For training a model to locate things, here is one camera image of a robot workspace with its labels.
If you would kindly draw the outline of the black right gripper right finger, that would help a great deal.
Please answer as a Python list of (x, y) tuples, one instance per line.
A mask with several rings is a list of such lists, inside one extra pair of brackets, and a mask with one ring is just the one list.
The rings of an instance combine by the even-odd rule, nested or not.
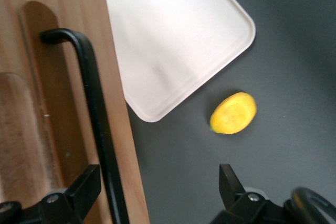
[(219, 166), (219, 192), (225, 209), (211, 223), (283, 223), (281, 207), (257, 191), (245, 190), (229, 164)]

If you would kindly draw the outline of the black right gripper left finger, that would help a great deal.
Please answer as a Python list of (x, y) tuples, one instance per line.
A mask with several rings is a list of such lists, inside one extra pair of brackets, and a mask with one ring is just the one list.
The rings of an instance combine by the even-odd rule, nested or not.
[(101, 192), (100, 166), (89, 165), (63, 193), (41, 200), (41, 223), (83, 223)]

